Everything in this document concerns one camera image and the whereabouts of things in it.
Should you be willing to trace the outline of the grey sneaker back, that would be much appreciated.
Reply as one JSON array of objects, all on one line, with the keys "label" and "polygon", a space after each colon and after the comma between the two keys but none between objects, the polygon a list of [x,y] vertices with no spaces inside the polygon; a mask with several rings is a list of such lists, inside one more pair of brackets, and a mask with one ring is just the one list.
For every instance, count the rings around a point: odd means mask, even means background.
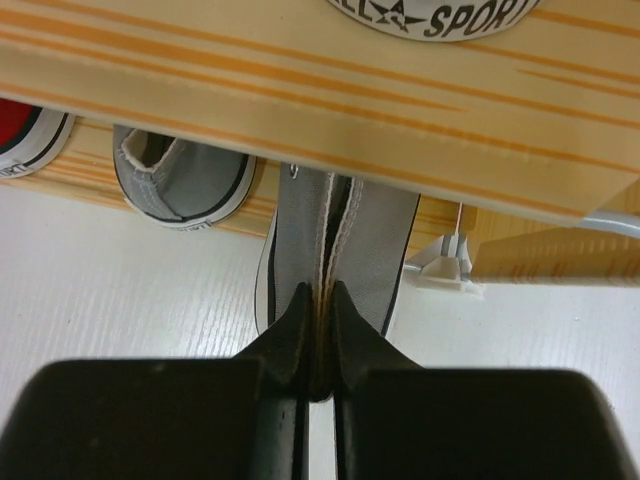
[{"label": "grey sneaker back", "polygon": [[240,208],[253,155],[122,125],[113,127],[116,178],[127,203],[179,231],[208,228]]}]

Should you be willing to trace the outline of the grey sneaker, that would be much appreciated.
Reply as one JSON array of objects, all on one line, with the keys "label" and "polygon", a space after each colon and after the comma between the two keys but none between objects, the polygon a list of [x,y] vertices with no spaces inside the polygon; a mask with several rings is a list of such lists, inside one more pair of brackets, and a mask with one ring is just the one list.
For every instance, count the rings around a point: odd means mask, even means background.
[{"label": "grey sneaker", "polygon": [[179,231],[208,228],[240,208],[253,155],[122,125],[113,127],[116,178],[127,203]]},{"label": "grey sneaker", "polygon": [[311,287],[323,315],[341,282],[358,313],[386,335],[419,200],[360,177],[282,164],[255,284],[257,331],[284,314],[299,284]]}]

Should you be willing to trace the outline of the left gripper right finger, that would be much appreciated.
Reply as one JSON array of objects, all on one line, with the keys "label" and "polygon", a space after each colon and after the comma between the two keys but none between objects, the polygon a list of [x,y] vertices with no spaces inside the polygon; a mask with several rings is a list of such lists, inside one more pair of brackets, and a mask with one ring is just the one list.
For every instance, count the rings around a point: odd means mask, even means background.
[{"label": "left gripper right finger", "polygon": [[635,479],[601,390],[571,370],[425,368],[333,291],[341,479]]}]

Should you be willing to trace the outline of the red sneaker back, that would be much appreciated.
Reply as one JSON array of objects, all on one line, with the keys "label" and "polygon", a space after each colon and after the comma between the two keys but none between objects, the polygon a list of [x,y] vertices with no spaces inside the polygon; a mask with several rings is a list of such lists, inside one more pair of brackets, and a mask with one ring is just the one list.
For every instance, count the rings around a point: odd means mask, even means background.
[{"label": "red sneaker back", "polygon": [[23,177],[54,160],[70,138],[73,114],[1,99],[1,179]]}]

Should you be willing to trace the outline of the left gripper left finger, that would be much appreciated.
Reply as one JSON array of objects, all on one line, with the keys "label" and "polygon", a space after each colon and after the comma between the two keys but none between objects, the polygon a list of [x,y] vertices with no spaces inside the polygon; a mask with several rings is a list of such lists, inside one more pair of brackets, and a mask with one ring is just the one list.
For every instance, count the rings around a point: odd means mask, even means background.
[{"label": "left gripper left finger", "polygon": [[311,293],[224,359],[39,370],[1,435],[5,479],[304,479]]}]

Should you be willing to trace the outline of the black sneaker back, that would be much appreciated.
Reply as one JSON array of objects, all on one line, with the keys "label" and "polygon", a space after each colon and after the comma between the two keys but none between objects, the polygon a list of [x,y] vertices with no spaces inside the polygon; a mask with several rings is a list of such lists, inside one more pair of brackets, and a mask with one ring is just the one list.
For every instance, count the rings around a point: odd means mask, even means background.
[{"label": "black sneaker back", "polygon": [[421,42],[460,42],[505,31],[535,0],[335,0],[343,14],[374,30]]}]

